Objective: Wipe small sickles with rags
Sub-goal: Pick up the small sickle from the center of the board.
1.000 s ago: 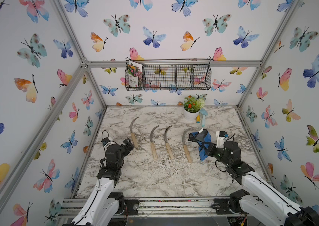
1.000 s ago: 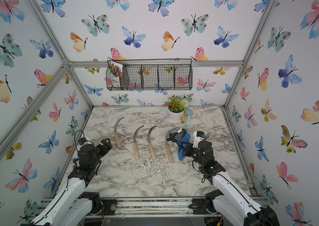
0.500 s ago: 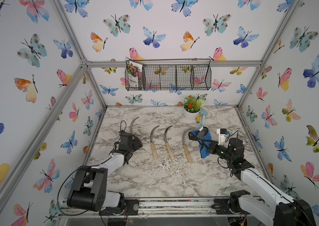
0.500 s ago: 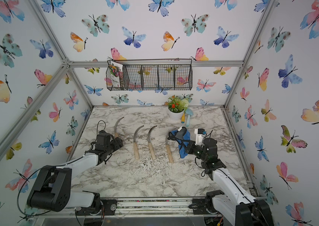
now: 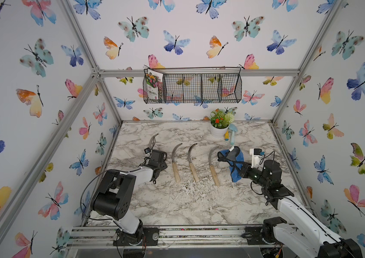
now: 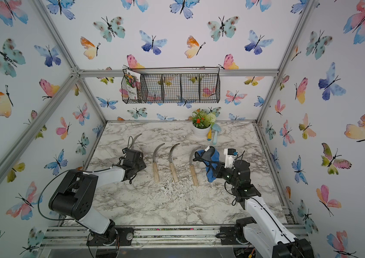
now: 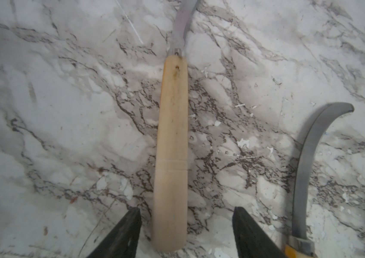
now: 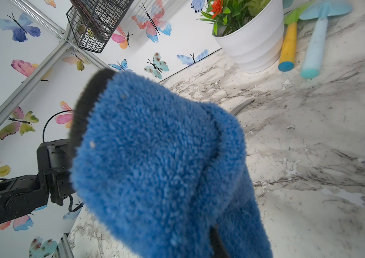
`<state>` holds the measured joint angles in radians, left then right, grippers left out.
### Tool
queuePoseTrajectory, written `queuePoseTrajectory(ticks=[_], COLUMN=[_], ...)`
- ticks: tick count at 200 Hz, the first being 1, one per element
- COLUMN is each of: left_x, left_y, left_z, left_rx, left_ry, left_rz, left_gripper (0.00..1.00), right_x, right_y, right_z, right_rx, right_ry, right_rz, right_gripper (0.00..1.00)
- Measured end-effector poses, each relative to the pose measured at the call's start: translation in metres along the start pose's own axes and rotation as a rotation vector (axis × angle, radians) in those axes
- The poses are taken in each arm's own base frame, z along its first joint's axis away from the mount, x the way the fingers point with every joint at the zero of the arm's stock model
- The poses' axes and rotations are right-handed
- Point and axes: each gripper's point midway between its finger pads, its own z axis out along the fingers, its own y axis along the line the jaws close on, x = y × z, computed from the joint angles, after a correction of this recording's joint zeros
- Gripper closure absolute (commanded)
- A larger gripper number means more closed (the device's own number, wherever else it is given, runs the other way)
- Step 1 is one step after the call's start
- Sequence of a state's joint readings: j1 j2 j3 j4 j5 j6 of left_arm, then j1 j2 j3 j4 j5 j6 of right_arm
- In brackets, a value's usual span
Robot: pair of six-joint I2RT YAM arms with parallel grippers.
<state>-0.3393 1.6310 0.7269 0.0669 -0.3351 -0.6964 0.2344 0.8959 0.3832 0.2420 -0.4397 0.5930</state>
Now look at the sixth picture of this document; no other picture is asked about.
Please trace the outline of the blue grey rag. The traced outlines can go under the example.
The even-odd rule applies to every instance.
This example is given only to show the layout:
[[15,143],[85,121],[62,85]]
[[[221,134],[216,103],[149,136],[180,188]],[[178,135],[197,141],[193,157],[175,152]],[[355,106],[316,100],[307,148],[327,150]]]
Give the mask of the blue grey rag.
[[205,164],[206,176],[209,183],[212,183],[217,179],[217,176],[214,174],[220,164],[220,155],[213,146],[208,146],[205,149],[195,151],[193,161]]

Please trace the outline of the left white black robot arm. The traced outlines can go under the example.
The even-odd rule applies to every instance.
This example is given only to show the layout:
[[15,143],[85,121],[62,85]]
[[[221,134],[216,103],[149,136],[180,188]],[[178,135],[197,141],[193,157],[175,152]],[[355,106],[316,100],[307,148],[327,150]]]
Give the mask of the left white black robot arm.
[[60,182],[49,201],[49,209],[70,217],[90,231],[88,246],[112,246],[120,243],[113,220],[103,216],[92,205],[98,188],[112,183],[132,182],[147,166],[139,150],[124,149],[119,164],[98,171],[71,169]]

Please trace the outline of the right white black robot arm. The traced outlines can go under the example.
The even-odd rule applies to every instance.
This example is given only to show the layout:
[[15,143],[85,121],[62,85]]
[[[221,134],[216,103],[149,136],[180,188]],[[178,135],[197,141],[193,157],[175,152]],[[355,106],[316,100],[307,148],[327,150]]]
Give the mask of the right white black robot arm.
[[241,244],[251,244],[263,258],[313,258],[310,242],[298,239],[284,226],[266,205],[261,193],[252,184],[250,163],[238,155],[236,149],[224,150],[225,162],[216,158],[217,150],[208,146],[195,150],[193,162],[202,162],[214,178],[232,186],[234,203],[250,216],[238,219],[234,237]]

